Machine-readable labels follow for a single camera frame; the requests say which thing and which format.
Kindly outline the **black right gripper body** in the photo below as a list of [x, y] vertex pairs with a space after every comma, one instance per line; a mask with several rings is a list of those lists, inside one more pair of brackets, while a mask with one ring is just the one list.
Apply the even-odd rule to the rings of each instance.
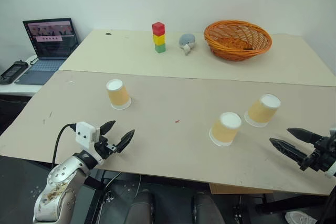
[[335, 163], [335, 136], [313, 136], [308, 143], [315, 150], [299, 164], [301, 170], [311, 168], [327, 172]]

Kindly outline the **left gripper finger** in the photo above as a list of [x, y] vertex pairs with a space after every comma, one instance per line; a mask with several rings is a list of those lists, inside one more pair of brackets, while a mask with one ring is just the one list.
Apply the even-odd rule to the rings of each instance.
[[129, 132], [127, 132], [120, 140], [120, 142], [117, 144], [116, 148], [116, 152], [117, 153], [121, 153], [126, 147], [127, 145], [131, 142], [133, 136], [134, 136], [135, 130], [131, 130]]
[[115, 120], [112, 120], [112, 121], [109, 121], [109, 122], [103, 124], [100, 127], [100, 135], [103, 136], [103, 135], [107, 134], [111, 130], [111, 128], [113, 127], [115, 122], [116, 122]]

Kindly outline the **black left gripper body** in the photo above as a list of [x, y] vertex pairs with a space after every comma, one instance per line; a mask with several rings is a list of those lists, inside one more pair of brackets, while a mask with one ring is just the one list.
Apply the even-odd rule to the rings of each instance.
[[117, 151], [117, 147], [115, 145], [110, 145], [108, 139], [104, 136], [99, 137], [99, 140], [95, 143], [94, 147], [103, 160], [107, 159], [111, 154]]

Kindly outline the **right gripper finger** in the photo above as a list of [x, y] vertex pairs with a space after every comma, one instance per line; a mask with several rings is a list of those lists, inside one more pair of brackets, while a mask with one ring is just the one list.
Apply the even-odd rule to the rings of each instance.
[[301, 128], [288, 128], [287, 131], [295, 138], [309, 144], [315, 144], [317, 141], [322, 139], [321, 135]]
[[278, 151], [297, 162], [299, 166], [308, 166], [308, 163], [306, 162], [307, 155], [295, 146], [276, 138], [270, 138], [269, 140]]

